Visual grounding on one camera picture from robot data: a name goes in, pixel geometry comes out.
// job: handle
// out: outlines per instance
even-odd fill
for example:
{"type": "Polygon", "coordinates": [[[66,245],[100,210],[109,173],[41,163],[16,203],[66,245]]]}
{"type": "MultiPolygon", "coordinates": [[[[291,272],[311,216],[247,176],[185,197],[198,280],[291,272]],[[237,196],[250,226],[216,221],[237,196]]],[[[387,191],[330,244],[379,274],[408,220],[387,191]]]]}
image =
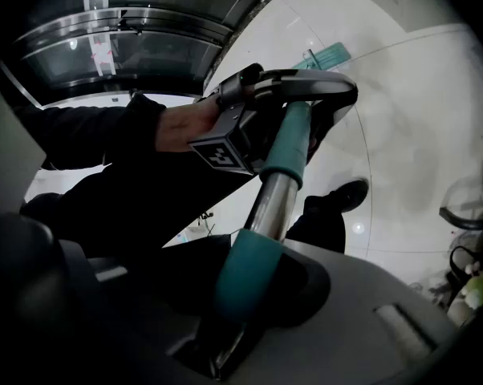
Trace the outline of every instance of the handle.
{"type": "Polygon", "coordinates": [[[306,167],[310,109],[304,102],[288,104],[260,174],[263,186],[218,277],[214,308],[230,321],[246,323],[253,317],[277,269],[280,240],[286,234],[306,167]]]}

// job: metal frame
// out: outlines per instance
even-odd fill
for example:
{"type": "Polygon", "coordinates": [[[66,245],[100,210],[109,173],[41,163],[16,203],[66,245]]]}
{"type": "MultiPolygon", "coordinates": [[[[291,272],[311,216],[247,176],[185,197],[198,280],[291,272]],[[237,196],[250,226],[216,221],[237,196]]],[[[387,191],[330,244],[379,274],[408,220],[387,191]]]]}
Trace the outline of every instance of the metal frame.
{"type": "Polygon", "coordinates": [[[156,18],[163,20],[171,20],[175,22],[185,22],[195,26],[204,28],[206,30],[214,31],[218,34],[229,35],[233,29],[227,27],[219,22],[214,22],[207,18],[203,18],[194,14],[181,13],[175,10],[160,9],[156,7],[108,7],[93,11],[84,11],[81,13],[70,14],[56,20],[52,20],[41,26],[35,27],[32,30],[19,36],[15,39],[14,44],[25,39],[35,39],[40,35],[46,34],[50,31],[63,29],[69,26],[77,26],[81,23],[94,22],[104,19],[115,18],[121,20],[122,18],[156,18]]]}
{"type": "Polygon", "coordinates": [[[217,49],[221,49],[221,46],[215,43],[211,43],[205,40],[202,40],[200,38],[196,38],[193,36],[185,35],[185,34],[180,34],[180,33],[170,33],[167,31],[159,31],[159,30],[116,30],[116,31],[100,31],[100,32],[95,32],[95,33],[86,33],[82,35],[76,35],[70,38],[65,38],[64,40],[59,40],[56,43],[48,44],[46,46],[40,47],[39,49],[36,49],[32,52],[29,52],[25,54],[23,57],[21,57],[20,60],[25,60],[30,58],[32,55],[36,55],[38,53],[41,53],[42,51],[45,51],[47,49],[50,49],[52,47],[56,47],[60,44],[64,43],[69,43],[72,40],[77,40],[77,39],[86,39],[89,36],[100,36],[100,35],[112,35],[112,34],[166,34],[166,35],[176,35],[179,37],[182,37],[183,39],[188,39],[188,40],[193,40],[195,42],[203,43],[211,47],[216,47],[217,49]]]}

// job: teal grip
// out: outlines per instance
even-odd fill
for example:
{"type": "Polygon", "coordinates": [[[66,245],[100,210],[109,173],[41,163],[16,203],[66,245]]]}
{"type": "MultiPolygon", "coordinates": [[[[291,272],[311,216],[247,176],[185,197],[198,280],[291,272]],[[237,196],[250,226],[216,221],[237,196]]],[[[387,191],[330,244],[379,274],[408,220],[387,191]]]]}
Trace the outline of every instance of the teal grip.
{"type": "Polygon", "coordinates": [[[282,255],[278,241],[241,229],[215,286],[213,306],[233,322],[248,322],[261,303],[282,255]]]}
{"type": "Polygon", "coordinates": [[[297,181],[298,189],[302,187],[310,131],[311,106],[304,101],[288,103],[284,120],[259,174],[263,181],[273,172],[283,172],[297,181]]]}

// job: person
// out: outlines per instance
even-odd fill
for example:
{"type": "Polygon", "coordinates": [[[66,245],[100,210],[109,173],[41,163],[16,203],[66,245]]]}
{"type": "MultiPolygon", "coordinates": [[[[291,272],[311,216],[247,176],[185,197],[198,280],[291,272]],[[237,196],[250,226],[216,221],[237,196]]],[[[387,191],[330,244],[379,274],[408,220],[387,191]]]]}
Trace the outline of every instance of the person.
{"type": "MultiPolygon", "coordinates": [[[[210,168],[187,144],[217,121],[217,95],[166,108],[135,94],[127,107],[25,107],[15,114],[47,154],[43,168],[108,165],[63,195],[41,194],[21,209],[88,257],[159,249],[253,178],[210,168]]],[[[359,179],[308,197],[287,237],[344,252],[341,212],[361,204],[367,190],[359,179]]]]}

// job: hand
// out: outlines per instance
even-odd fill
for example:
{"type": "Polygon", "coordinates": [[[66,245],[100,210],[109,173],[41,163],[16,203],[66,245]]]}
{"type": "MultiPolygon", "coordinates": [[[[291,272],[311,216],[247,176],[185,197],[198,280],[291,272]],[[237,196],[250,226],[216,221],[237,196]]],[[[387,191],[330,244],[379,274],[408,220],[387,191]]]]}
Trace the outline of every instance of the hand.
{"type": "Polygon", "coordinates": [[[220,115],[217,97],[218,95],[211,95],[200,103],[162,111],[156,128],[156,151],[190,151],[188,142],[210,131],[217,122],[220,115]]]}

